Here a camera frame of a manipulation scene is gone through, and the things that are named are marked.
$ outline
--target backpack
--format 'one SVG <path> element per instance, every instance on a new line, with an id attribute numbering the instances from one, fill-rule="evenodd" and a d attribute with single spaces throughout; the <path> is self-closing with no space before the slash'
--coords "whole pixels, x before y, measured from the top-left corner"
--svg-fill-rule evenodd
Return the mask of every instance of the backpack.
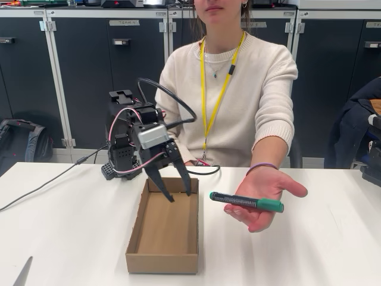
<path id="1" fill-rule="evenodd" d="M 0 124 L 0 176 L 16 162 L 47 162 L 53 156 L 53 140 L 46 127 L 21 119 Z"/>

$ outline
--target chin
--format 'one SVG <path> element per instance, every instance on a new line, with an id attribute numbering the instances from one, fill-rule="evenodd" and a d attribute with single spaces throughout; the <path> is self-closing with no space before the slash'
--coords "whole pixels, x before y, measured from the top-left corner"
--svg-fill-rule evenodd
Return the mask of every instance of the chin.
<path id="1" fill-rule="evenodd" d="M 224 18 L 222 15 L 207 15 L 207 20 L 206 23 L 211 24 L 211 25 L 216 25 L 216 24 L 222 24 L 224 22 Z"/>

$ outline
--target black cable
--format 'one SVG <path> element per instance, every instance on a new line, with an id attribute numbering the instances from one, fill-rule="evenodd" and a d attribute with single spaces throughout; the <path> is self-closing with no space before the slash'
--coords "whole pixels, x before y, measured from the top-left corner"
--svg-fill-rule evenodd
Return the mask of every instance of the black cable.
<path id="1" fill-rule="evenodd" d="M 102 148 L 100 148 L 100 149 L 98 149 L 98 150 L 95 151 L 94 164 L 95 164 L 95 162 L 96 162 L 96 157 L 98 156 L 98 152 L 101 151 L 102 149 L 106 148 L 107 146 L 108 146 L 108 145 L 103 146 Z"/>
<path id="2" fill-rule="evenodd" d="M 90 154 L 90 155 L 88 155 L 88 156 L 86 156 L 86 157 L 82 157 L 81 159 L 79 159 L 78 161 L 76 161 L 76 163 L 75 163 L 74 165 L 70 166 L 68 169 L 66 169 L 65 171 L 63 171 L 62 173 L 60 173 L 58 176 L 56 176 L 56 177 L 54 177 L 53 179 L 51 179 L 50 181 L 44 183 L 43 185 L 39 186 L 38 188 L 34 189 L 33 191 L 30 191 L 30 192 L 28 192 L 28 193 L 22 195 L 21 197 L 16 198 L 14 201 L 10 202 L 10 203 L 7 204 L 5 207 L 2 207 L 2 208 L 0 209 L 0 212 L 2 212 L 3 210 L 5 210 L 5 209 L 6 209 L 7 207 L 9 207 L 9 206 L 12 206 L 15 202 L 21 200 L 22 198 L 26 197 L 27 195 L 30 195 L 30 194 L 32 194 L 32 193 L 38 191 L 39 189 L 43 188 L 43 187 L 46 186 L 47 184 L 53 182 L 54 180 L 56 180 L 56 178 L 59 178 L 60 176 L 62 176 L 63 174 L 65 174 L 66 172 L 68 172 L 69 170 L 71 170 L 72 168 L 74 168 L 75 166 L 77 166 L 77 165 L 81 165 L 81 164 L 82 164 L 83 162 L 85 162 L 89 157 L 93 156 L 94 154 L 97 154 L 99 151 L 101 151 L 102 149 L 104 149 L 104 148 L 106 148 L 106 147 L 107 147 L 107 145 L 106 145 L 106 146 L 103 146 L 102 148 L 96 150 L 94 153 L 92 153 L 92 154 Z"/>
<path id="3" fill-rule="evenodd" d="M 141 82 L 148 83 L 148 84 L 153 85 L 154 87 L 164 91 L 166 94 L 168 94 L 170 97 L 172 97 L 175 101 L 177 101 L 177 103 L 179 103 L 182 107 L 184 107 L 185 110 L 188 111 L 191 114 L 191 116 L 193 117 L 193 118 L 179 120 L 179 121 L 167 124 L 166 125 L 167 129 L 172 129 L 172 128 L 175 128 L 178 125 L 181 125 L 181 124 L 184 124 L 184 123 L 192 123 L 192 122 L 197 120 L 196 113 L 184 101 L 182 101 L 178 96 L 176 96 L 176 94 L 174 94 L 172 91 L 169 91 L 168 89 L 166 89 L 165 87 L 159 85 L 157 82 L 154 82 L 151 79 L 144 79 L 144 78 L 140 77 L 140 78 L 138 78 L 138 88 L 139 88 L 139 92 L 140 92 L 140 94 L 142 94 L 143 98 L 145 98 L 145 96 L 144 96 L 143 92 L 141 91 L 142 89 L 140 88 L 140 83 Z"/>
<path id="4" fill-rule="evenodd" d="M 215 173 L 217 173 L 219 170 L 221 170 L 221 166 L 220 165 L 215 165 L 213 167 L 217 167 L 216 170 L 212 171 L 212 172 L 208 172 L 208 173 L 197 173 L 197 172 L 192 172 L 192 171 L 188 171 L 188 173 L 190 174 L 193 174 L 193 175 L 199 175 L 199 176 L 209 176 L 209 175 L 213 175 Z"/>

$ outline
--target jacket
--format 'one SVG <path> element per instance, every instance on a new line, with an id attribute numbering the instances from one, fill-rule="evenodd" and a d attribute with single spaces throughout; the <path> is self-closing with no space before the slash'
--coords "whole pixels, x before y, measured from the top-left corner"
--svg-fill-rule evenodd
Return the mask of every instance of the jacket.
<path id="1" fill-rule="evenodd" d="M 381 114 L 381 77 L 361 88 L 344 105 L 329 135 L 325 169 L 351 167 L 368 131 L 368 117 L 372 114 Z"/>

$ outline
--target open palm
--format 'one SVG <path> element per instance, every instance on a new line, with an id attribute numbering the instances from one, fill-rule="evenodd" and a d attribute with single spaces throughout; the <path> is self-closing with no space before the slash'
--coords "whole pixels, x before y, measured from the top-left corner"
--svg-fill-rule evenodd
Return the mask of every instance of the open palm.
<path id="1" fill-rule="evenodd" d="M 251 171 L 243 179 L 238 186 L 236 195 L 279 200 L 284 189 L 297 197 L 307 195 L 307 189 L 295 182 L 290 176 L 272 167 L 259 167 Z M 226 205 L 224 211 L 246 224 L 250 232 L 258 232 L 268 228 L 275 215 L 274 212 L 233 206 L 231 204 Z"/>

